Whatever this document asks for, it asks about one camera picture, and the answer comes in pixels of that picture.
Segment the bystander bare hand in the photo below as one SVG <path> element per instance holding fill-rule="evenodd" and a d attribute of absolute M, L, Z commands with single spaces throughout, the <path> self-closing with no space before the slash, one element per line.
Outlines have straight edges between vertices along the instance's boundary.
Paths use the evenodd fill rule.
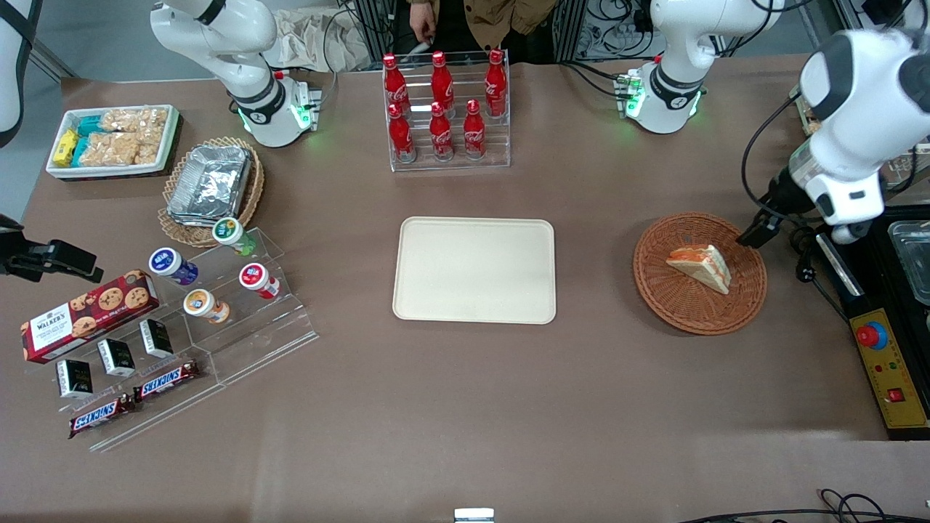
<path fill-rule="evenodd" d="M 412 3 L 409 6 L 409 26 L 416 42 L 431 46 L 437 33 L 437 12 L 432 3 Z"/>

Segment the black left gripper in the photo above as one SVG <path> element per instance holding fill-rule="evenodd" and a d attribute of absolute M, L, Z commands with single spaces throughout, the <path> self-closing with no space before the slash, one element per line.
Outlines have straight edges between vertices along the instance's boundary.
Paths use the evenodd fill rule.
<path fill-rule="evenodd" d="M 788 170 L 780 170 L 770 181 L 770 213 L 781 217 L 803 215 L 813 209 L 813 202 L 794 182 Z M 759 211 L 748 228 L 738 235 L 737 244 L 761 248 L 780 234 L 782 219 L 766 211 Z"/>

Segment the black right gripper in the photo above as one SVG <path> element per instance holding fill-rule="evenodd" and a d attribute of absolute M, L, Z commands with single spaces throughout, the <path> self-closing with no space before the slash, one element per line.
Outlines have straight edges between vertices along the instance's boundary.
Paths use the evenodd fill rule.
<path fill-rule="evenodd" d="M 37 263 L 42 264 L 31 277 L 34 283 L 40 282 L 45 274 L 63 274 L 78 277 L 91 283 L 102 282 L 103 270 L 96 267 L 97 256 L 67 242 L 48 242 L 27 247 L 23 234 L 24 227 L 16 219 L 1 215 L 1 274 L 12 275 L 27 280 L 20 269 L 14 268 L 12 262 L 17 255 L 28 252 Z M 95 266 L 89 272 L 70 266 Z"/>

